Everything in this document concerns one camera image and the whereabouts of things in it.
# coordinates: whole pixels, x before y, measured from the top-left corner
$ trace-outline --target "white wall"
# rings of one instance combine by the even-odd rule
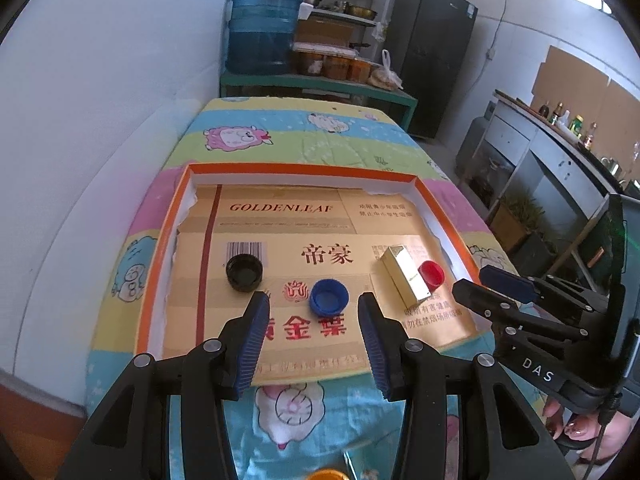
[[[529,103],[540,63],[553,45],[580,57],[640,98],[640,59],[620,24],[575,0],[508,0],[494,60],[476,86],[504,0],[468,0],[478,19],[437,139],[456,153],[473,118],[498,88]]]
[[[226,0],[31,0],[0,44],[0,367],[81,404],[100,301],[218,95]]]

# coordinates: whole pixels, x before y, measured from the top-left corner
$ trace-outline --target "dark red stripe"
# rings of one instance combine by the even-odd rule
[[[211,235],[213,234],[213,224],[216,222],[218,206],[220,205],[220,195],[222,186],[216,187],[216,196],[213,199],[207,230],[204,231],[204,241],[202,243],[202,260],[200,262],[200,279],[198,280],[198,311],[196,313],[196,346],[204,341],[204,307],[207,301],[207,271],[209,270],[209,251],[211,250]]]

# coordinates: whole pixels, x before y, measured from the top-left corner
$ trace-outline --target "water bottle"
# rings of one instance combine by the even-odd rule
[[[226,69],[236,74],[289,72],[302,0],[232,0]]]

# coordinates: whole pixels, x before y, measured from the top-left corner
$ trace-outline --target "countertop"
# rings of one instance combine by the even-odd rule
[[[549,124],[543,116],[539,115],[524,102],[517,101],[513,97],[499,90],[495,90],[495,95],[498,97],[498,100],[523,115],[551,137],[556,144],[565,150],[565,152],[567,152],[580,165],[589,179],[594,184],[597,184],[604,193],[622,193],[620,184],[618,184],[613,176],[607,172],[606,168],[600,164],[595,155],[587,152],[585,148],[580,149],[579,147],[572,145],[559,133],[558,128]]]

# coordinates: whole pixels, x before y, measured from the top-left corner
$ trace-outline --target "brown floor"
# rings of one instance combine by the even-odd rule
[[[0,386],[0,431],[35,480],[55,477],[83,424]]]

